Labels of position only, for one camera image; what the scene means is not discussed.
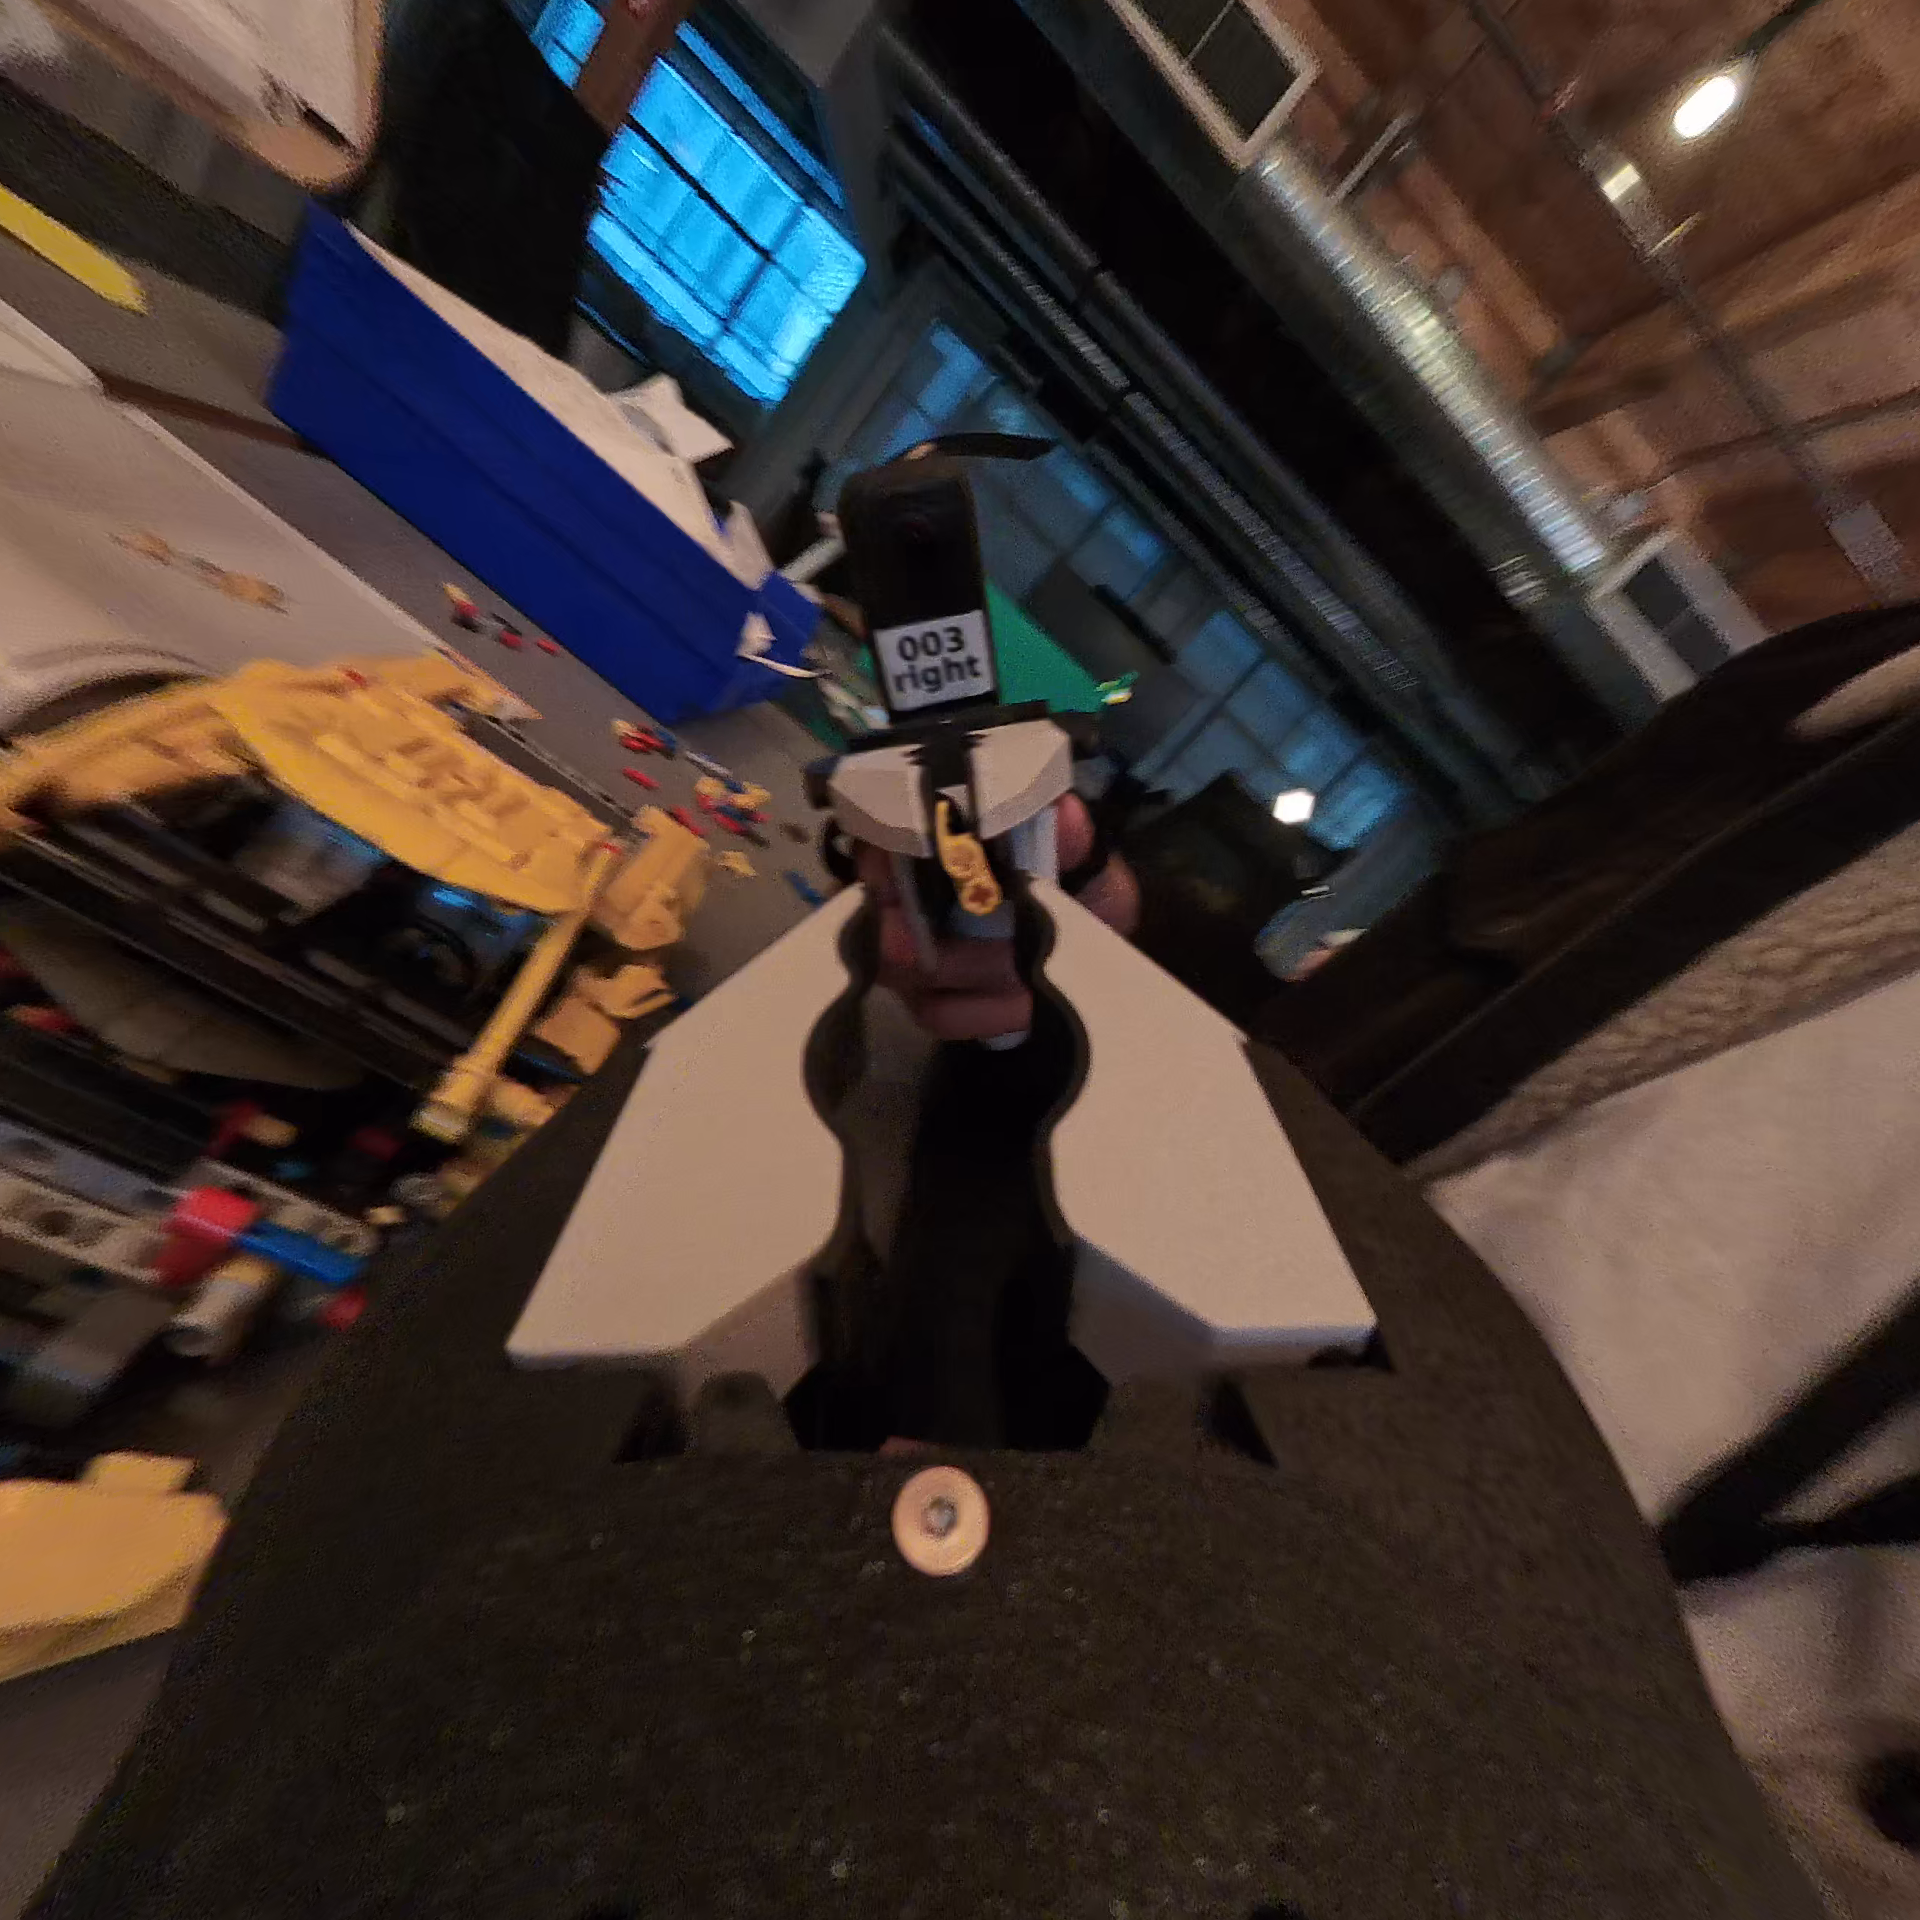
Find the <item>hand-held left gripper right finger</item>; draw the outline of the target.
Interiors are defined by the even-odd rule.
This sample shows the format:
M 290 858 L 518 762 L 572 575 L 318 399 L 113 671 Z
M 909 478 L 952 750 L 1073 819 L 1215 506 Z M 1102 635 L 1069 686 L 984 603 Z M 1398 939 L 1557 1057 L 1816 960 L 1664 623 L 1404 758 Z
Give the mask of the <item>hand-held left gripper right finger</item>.
M 1242 1030 L 1055 882 L 1030 900 L 1082 1046 L 1046 1142 L 1073 1349 L 1111 1389 L 1363 1352 L 1377 1311 Z

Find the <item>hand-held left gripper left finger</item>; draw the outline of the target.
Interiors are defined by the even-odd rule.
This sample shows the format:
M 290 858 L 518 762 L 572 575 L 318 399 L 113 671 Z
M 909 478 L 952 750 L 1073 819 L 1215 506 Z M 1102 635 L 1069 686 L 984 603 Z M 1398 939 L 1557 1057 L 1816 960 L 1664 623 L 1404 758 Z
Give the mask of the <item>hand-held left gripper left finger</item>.
M 867 897 L 846 885 L 667 1023 L 510 1330 L 518 1369 L 643 1365 L 691 1403 L 818 1364 L 857 1226 L 840 1115 L 866 1069 Z

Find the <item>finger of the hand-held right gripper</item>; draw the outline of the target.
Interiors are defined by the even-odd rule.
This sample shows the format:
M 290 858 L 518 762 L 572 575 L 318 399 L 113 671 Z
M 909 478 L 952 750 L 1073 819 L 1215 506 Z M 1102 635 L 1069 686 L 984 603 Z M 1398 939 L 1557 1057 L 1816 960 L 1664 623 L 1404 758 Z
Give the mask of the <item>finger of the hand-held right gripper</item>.
M 825 811 L 846 842 L 909 860 L 936 858 L 939 788 L 920 746 L 836 755 L 822 777 Z
M 972 825 L 980 845 L 1018 835 L 1069 790 L 1073 743 L 1051 717 L 967 735 Z

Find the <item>yellow connector brick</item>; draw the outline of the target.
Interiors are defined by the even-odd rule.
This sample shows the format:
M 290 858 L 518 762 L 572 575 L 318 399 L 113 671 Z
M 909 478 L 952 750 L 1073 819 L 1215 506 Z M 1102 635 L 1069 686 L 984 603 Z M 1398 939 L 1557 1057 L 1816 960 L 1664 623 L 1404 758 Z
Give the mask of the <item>yellow connector brick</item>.
M 957 909 L 967 919 L 984 922 L 999 916 L 1002 885 L 995 880 L 992 858 L 965 811 L 946 795 L 939 795 L 931 810 L 931 851 L 952 885 Z

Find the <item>scatter of small coloured pins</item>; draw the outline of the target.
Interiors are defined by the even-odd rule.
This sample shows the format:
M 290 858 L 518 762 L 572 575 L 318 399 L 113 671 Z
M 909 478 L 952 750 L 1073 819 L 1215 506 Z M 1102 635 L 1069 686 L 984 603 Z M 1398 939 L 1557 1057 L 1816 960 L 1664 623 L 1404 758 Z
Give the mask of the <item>scatter of small coloured pins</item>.
M 703 838 L 723 870 L 776 882 L 804 909 L 836 891 L 804 806 L 804 739 L 779 710 L 673 720 L 492 590 L 447 579 L 443 603 L 452 653 L 505 688 L 498 712 L 470 720 L 498 758 L 604 822 L 635 822 L 652 806 Z

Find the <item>yellow toy brick car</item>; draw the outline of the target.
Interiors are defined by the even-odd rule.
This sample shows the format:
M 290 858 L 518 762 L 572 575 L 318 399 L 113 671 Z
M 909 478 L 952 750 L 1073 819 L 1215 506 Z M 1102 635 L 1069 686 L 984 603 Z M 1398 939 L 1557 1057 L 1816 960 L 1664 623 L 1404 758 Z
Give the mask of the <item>yellow toy brick car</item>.
M 4 750 L 4 1682 L 170 1635 L 225 1532 L 129 1383 L 345 1330 L 673 1005 L 682 811 L 498 755 L 463 658 L 247 665 Z

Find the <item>instruction booklet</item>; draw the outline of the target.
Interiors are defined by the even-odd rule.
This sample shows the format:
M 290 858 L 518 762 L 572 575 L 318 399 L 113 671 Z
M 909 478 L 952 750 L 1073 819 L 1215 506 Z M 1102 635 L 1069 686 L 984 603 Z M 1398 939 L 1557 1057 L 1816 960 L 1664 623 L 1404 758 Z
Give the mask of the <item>instruction booklet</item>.
M 250 660 L 437 642 L 4 305 L 4 739 Z

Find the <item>grey desk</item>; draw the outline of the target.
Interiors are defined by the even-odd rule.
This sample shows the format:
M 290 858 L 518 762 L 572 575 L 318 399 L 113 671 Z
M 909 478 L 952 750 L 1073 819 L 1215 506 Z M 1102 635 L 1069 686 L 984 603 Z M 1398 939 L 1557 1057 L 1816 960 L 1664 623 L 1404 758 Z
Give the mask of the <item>grey desk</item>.
M 446 584 L 515 624 L 518 603 L 479 590 L 386 503 L 355 485 L 318 453 L 282 439 L 265 410 L 265 384 L 278 358 L 277 324 L 225 309 L 177 278 L 143 268 L 145 318 L 120 312 L 35 256 L 4 240 L 4 300 L 84 362 L 102 384 L 129 389 L 130 406 L 153 415 L 177 443 L 250 492 L 282 524 L 356 571 L 371 590 L 416 617 L 431 635 L 452 635 Z M 532 642 L 505 651 L 492 638 L 470 646 L 500 683 L 538 710 L 531 728 L 546 752 L 607 790 L 626 788 L 619 762 L 639 758 L 664 785 L 667 806 L 691 810 L 684 758 L 626 755 L 611 746 L 611 717 L 651 710 L 607 693 L 576 658 L 546 658 Z M 804 825 L 800 762 L 809 735 L 779 706 L 751 706 L 682 731 L 696 752 L 732 775 L 765 785 L 776 819 Z M 684 995 L 703 995 L 751 960 L 764 946 L 804 919 L 804 900 L 784 880 L 800 873 L 817 891 L 830 880 L 813 855 L 770 829 L 765 846 L 747 845 L 755 880 L 720 876 L 696 910 L 691 931 L 670 960 Z M 233 1504 L 267 1451 L 282 1415 L 305 1398 L 327 1338 L 296 1338 L 204 1377 L 204 1389 L 155 1398 L 147 1413 L 120 1403 L 120 1426 L 107 1446 L 129 1445 L 196 1446 L 204 1483 Z M 4 1917 L 23 1917 L 84 1813 L 109 1785 L 137 1725 L 163 1688 L 177 1639 L 117 1644 L 95 1658 L 67 1663 L 4 1685 Z

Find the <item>person's right hand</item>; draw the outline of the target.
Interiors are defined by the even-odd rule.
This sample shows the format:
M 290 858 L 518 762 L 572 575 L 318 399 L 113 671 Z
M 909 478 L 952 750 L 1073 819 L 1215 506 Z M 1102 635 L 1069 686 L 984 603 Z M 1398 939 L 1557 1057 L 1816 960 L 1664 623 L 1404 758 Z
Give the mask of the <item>person's right hand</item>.
M 1091 870 L 1076 900 L 1124 939 L 1139 931 L 1139 882 L 1111 851 L 1091 806 L 1069 790 L 1055 800 L 1055 842 L 1064 876 Z M 1033 995 L 1022 975 L 1010 939 L 957 935 L 931 960 L 920 958 L 886 851 L 856 845 L 857 880 L 877 909 L 877 983 L 946 1046 L 995 1046 L 1024 1036 L 1033 1020 Z

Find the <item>white crumpled papers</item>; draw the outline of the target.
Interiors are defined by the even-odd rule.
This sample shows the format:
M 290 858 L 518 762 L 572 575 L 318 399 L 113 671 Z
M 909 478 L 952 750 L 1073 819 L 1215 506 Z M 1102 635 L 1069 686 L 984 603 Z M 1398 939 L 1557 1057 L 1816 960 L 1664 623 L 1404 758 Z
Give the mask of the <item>white crumpled papers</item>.
M 744 506 L 707 493 L 698 459 L 732 453 L 735 443 L 684 402 L 670 376 L 652 376 L 607 395 L 595 389 L 584 370 L 492 320 L 479 309 L 399 263 L 356 226 L 345 226 L 345 232 L 399 286 L 431 309 L 437 320 L 452 324 L 470 349 L 479 349 L 479 358 L 560 425 L 565 435 L 584 443 L 627 492 L 659 510 L 682 537 L 718 559 L 743 588 L 784 590 L 797 603 L 797 638 L 789 646 L 796 660 L 776 653 L 779 635 L 765 610 L 744 613 L 735 646 L 739 660 L 789 683 L 825 677 L 822 669 L 804 658 L 822 617 L 822 593 L 772 564 L 759 524 Z

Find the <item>person's white sweater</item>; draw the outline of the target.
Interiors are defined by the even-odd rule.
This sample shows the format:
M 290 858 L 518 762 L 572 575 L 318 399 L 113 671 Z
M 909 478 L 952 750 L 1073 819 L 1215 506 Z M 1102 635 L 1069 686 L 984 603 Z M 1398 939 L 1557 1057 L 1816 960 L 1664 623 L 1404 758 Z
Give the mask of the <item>person's white sweater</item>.
M 1917 1355 L 1816 1464 L 1760 1439 L 1917 1323 L 1917 984 L 1607 1097 L 1431 1185 L 1519 1297 L 1645 1523 L 1716 1562 L 1683 1622 L 1840 1917 L 1917 1917 Z

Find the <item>blue storage bin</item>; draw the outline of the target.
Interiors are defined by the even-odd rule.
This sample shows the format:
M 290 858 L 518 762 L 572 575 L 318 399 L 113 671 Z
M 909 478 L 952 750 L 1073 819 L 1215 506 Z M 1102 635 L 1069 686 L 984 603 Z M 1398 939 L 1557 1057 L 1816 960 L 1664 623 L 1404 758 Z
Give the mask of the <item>blue storage bin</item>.
M 479 349 L 306 205 L 282 286 L 267 410 L 620 693 L 673 720 L 776 699 L 789 677 L 735 658 L 784 590 L 747 590 L 627 492 Z

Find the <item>person's fleece-lined jacket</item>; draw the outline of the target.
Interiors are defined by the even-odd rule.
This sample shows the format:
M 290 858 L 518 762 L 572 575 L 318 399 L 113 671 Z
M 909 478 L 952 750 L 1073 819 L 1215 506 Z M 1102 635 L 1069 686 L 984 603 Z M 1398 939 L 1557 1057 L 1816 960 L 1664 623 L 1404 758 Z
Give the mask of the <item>person's fleece-lined jacket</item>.
M 1576 1115 L 1917 975 L 1917 829 L 1772 909 L 1442 1146 L 1417 1183 L 1460 1177 Z

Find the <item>yellow paper strip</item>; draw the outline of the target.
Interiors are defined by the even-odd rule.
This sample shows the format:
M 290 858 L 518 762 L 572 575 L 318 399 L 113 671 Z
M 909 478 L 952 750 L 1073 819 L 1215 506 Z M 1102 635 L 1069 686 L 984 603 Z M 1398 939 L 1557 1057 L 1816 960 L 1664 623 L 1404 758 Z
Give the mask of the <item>yellow paper strip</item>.
M 109 258 L 102 246 L 95 246 L 27 198 L 15 196 L 10 188 L 0 190 L 0 205 L 9 240 L 33 252 L 51 268 L 129 315 L 153 312 L 145 286 L 137 282 L 137 275 L 130 275 L 123 263 Z

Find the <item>silver ventilation duct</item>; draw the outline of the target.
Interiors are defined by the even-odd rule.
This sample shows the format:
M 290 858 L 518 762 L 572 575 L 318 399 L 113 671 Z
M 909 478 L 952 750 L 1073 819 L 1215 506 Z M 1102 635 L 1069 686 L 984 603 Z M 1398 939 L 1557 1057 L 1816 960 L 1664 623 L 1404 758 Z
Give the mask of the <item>silver ventilation duct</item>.
M 1695 688 L 1695 669 L 1619 590 L 1616 546 L 1543 439 L 1287 135 L 1236 178 L 1227 213 L 1245 275 L 1570 677 L 1623 728 Z

